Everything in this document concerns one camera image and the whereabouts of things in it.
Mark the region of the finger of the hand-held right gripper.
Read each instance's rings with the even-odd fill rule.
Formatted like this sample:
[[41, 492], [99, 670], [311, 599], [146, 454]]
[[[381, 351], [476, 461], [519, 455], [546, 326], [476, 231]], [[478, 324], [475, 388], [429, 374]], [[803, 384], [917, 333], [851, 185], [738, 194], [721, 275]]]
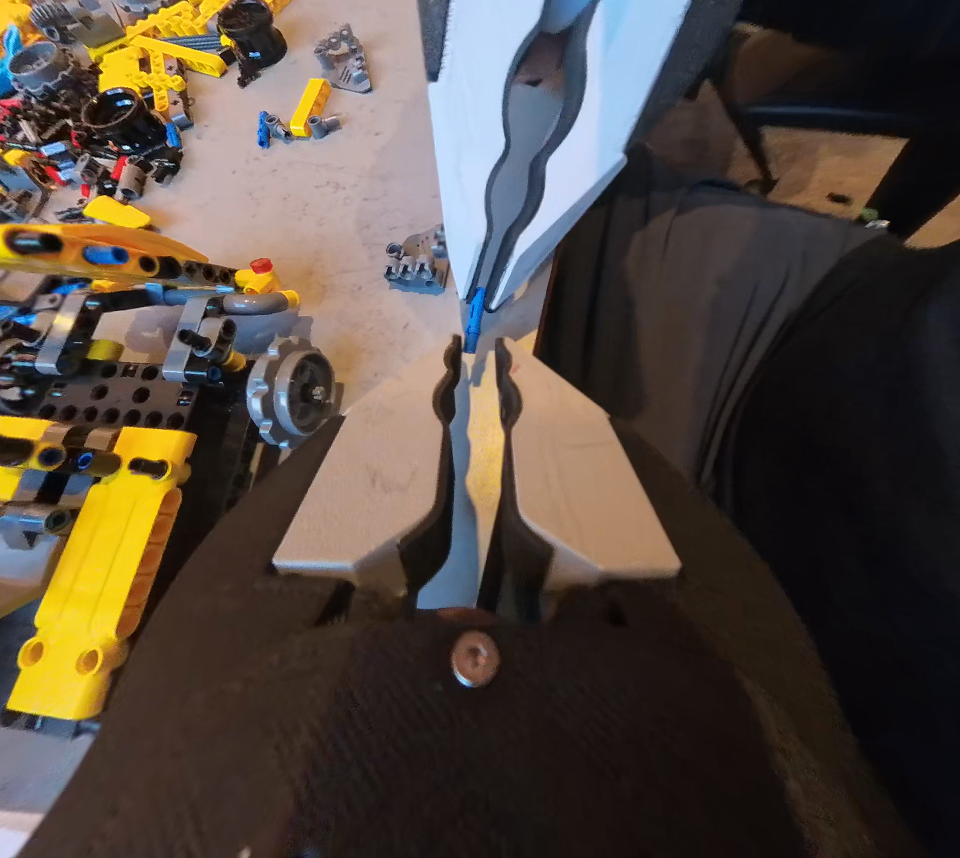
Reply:
[[558, 119], [488, 280], [493, 312], [522, 287], [626, 164], [628, 141], [692, 0], [594, 0], [563, 55]]
[[546, 0], [449, 0], [427, 86], [450, 270], [473, 289], [493, 236], [495, 173], [509, 152], [508, 94]]

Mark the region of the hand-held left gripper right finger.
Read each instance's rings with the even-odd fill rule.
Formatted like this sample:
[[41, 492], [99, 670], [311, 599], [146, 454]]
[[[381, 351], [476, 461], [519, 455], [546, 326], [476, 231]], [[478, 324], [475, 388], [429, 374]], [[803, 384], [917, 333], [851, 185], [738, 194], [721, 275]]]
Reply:
[[676, 579], [681, 559], [606, 410], [513, 339], [498, 338], [494, 365], [504, 443], [490, 607]]

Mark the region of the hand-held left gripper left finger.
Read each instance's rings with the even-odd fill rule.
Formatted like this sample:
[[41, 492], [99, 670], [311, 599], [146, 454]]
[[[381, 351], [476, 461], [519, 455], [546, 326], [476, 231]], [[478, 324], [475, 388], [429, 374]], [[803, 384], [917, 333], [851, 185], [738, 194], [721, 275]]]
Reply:
[[353, 404], [273, 554], [276, 572], [416, 598], [450, 553], [462, 337]]

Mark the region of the short yellow beam piece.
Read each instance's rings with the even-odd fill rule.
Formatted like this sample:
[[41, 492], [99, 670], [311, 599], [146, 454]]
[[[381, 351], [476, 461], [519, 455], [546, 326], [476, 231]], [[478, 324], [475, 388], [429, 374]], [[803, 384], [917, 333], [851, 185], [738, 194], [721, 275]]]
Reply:
[[309, 78], [289, 120], [290, 132], [294, 138], [312, 136], [309, 121], [313, 117], [322, 117], [330, 97], [330, 82], [322, 77]]

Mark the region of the black mesh office chair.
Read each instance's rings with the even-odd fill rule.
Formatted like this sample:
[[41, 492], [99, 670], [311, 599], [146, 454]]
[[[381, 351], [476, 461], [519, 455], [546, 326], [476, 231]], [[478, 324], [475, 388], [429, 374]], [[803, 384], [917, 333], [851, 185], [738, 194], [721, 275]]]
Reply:
[[706, 79], [758, 171], [750, 189], [762, 196], [779, 182], [764, 130], [780, 128], [903, 140], [863, 209], [901, 240], [958, 200], [957, 51], [819, 48], [741, 25]]

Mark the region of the person's grey trouser leg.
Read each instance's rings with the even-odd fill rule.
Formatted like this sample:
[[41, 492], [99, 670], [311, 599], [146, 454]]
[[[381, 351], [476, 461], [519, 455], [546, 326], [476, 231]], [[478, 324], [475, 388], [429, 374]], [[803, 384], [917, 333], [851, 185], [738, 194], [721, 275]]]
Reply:
[[902, 248], [640, 144], [558, 246], [535, 355], [712, 493], [740, 401], [787, 324], [855, 252]]

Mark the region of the black spoked wheel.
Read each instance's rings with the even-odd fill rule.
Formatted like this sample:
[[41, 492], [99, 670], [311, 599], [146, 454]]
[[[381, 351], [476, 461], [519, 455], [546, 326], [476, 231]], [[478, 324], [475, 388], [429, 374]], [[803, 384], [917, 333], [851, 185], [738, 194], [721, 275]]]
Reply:
[[266, 0], [233, 0], [219, 12], [217, 28], [230, 42], [240, 88], [248, 87], [287, 55], [286, 40]]

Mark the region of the yellow black toy brick vehicle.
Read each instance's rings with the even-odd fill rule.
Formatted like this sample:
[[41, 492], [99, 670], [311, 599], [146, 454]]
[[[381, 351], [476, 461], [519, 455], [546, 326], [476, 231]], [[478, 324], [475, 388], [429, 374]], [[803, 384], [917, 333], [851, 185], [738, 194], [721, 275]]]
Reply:
[[96, 721], [151, 600], [335, 413], [272, 264], [149, 230], [2, 225], [2, 617], [36, 603], [2, 726]]

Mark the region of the pile of toy brick pieces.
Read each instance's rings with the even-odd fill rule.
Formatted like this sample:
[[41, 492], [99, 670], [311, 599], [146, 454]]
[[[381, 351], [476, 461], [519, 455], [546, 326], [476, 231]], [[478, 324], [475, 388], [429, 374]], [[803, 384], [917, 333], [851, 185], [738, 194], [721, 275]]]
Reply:
[[[46, 98], [2, 97], [2, 228], [94, 225], [85, 204], [106, 195], [133, 206], [149, 182], [166, 186], [183, 167], [183, 134], [195, 123], [191, 77], [234, 71], [231, 42], [217, 16], [235, 0], [167, 0], [130, 14], [115, 0], [38, 0], [30, 19], [41, 37], [78, 61], [70, 86]], [[274, 24], [294, 0], [265, 0]], [[166, 127], [167, 144], [145, 156], [120, 155], [81, 131], [84, 104], [101, 91], [136, 91]]]

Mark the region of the black wheel hub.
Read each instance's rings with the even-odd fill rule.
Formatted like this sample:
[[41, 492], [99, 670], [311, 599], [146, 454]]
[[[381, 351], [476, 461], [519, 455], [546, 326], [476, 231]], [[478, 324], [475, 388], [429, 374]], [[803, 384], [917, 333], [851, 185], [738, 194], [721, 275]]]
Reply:
[[165, 122], [126, 87], [92, 96], [80, 109], [79, 125], [89, 139], [120, 156], [147, 156], [167, 145]]

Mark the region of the yellow curved panel piece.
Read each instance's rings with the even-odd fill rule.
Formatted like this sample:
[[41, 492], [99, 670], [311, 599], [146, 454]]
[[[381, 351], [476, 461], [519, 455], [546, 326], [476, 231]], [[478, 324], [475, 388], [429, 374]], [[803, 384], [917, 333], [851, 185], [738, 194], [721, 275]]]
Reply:
[[105, 194], [90, 198], [81, 214], [91, 222], [114, 228], [147, 230], [152, 225], [152, 218], [138, 207]]

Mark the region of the grey toothed wheel hub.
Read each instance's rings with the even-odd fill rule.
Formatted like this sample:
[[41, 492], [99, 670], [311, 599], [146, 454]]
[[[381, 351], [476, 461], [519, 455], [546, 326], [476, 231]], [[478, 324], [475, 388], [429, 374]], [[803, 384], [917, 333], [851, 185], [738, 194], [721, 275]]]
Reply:
[[14, 90], [34, 99], [46, 99], [66, 90], [78, 69], [74, 53], [49, 40], [38, 40], [22, 48], [8, 62]]

